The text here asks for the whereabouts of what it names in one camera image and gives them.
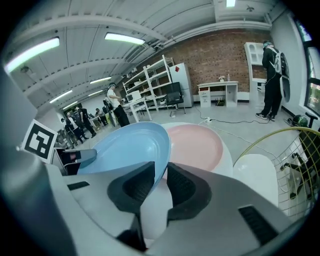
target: black pants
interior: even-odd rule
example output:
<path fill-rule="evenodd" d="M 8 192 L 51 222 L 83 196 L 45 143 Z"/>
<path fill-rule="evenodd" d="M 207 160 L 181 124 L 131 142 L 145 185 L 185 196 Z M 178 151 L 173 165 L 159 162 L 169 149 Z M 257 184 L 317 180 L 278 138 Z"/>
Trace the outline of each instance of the black pants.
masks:
<path fill-rule="evenodd" d="M 96 134 L 96 132 L 92 128 L 91 123 L 90 123 L 90 121 L 88 119 L 83 120 L 83 124 L 84 124 L 85 128 L 87 128 L 87 130 L 91 133 L 91 135 Z"/>
<path fill-rule="evenodd" d="M 73 133 L 74 133 L 74 135 L 77 137 L 77 139 L 83 143 L 83 141 L 82 141 L 82 139 L 81 139 L 81 136 L 82 136 L 84 139 L 86 138 L 85 133 L 84 133 L 84 130 L 82 130 L 82 129 L 80 129 L 79 127 L 77 127 L 76 129 L 73 130 Z"/>
<path fill-rule="evenodd" d="M 277 115 L 282 99 L 280 90 L 280 78 L 274 77 L 266 83 L 264 95 L 264 109 L 261 112 L 262 115 L 268 115 L 270 110 L 271 115 Z"/>
<path fill-rule="evenodd" d="M 117 108 L 115 108 L 113 110 L 113 112 L 114 112 L 116 118 L 118 119 L 118 122 L 119 122 L 121 127 L 130 125 L 128 116 L 127 116 L 126 112 L 124 111 L 124 109 L 122 108 L 121 105 L 119 105 Z"/>

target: wire basket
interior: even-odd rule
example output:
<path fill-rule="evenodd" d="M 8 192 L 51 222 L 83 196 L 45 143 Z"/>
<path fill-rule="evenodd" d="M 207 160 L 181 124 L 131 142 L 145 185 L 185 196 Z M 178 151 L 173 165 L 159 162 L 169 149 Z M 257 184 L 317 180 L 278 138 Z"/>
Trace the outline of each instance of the wire basket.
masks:
<path fill-rule="evenodd" d="M 235 161 L 253 154 L 261 145 L 289 138 L 278 154 L 268 151 L 278 183 L 278 207 L 293 222 L 309 214 L 318 199 L 320 187 L 320 132 L 306 127 L 290 127 L 272 132 L 254 142 Z"/>

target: pink plate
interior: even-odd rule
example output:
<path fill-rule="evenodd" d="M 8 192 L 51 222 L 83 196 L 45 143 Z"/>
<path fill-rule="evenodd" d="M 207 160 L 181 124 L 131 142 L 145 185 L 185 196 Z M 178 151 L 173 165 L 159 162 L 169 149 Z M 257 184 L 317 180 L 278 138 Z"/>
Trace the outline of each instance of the pink plate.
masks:
<path fill-rule="evenodd" d="M 213 130 L 198 124 L 183 124 L 171 127 L 167 132 L 171 138 L 170 162 L 209 172 L 218 165 L 223 145 Z"/>

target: white shelving unit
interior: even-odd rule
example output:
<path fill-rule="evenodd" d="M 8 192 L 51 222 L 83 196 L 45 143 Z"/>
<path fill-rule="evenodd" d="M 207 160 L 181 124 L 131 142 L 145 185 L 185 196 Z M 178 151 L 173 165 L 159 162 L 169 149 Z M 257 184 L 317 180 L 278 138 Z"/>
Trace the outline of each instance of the white shelving unit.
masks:
<path fill-rule="evenodd" d="M 166 94 L 162 93 L 160 88 L 172 83 L 172 79 L 169 71 L 169 64 L 171 64 L 172 66 L 174 65 L 173 59 L 166 58 L 164 55 L 162 55 L 162 58 L 156 63 L 144 66 L 141 72 L 139 72 L 138 74 L 130 78 L 127 82 L 123 83 L 125 93 L 129 94 L 136 90 L 139 90 L 140 94 L 142 94 L 143 96 L 143 94 L 150 92 L 151 95 L 146 96 L 145 101 L 146 102 L 153 101 L 154 106 L 150 106 L 148 108 L 150 110 L 156 109 L 156 111 L 159 111 L 159 108 L 166 108 L 167 106 L 158 106 L 157 99 L 160 99 L 166 96 Z M 159 69 L 163 67 L 165 67 L 165 70 L 159 71 Z M 163 78 L 163 77 L 168 77 L 169 82 L 161 84 L 159 82 L 159 78 Z M 131 88 L 128 88 L 128 85 L 132 83 L 136 83 L 136 85 L 134 85 Z"/>
<path fill-rule="evenodd" d="M 246 59 L 248 62 L 248 72 L 249 72 L 249 84 L 250 84 L 250 93 L 249 101 L 255 104 L 257 107 L 260 107 L 260 100 L 258 99 L 259 87 L 258 83 L 266 83 L 265 79 L 258 79 L 253 77 L 252 66 L 262 66 L 262 59 L 264 57 L 264 45 L 257 42 L 246 42 L 244 44 Z"/>

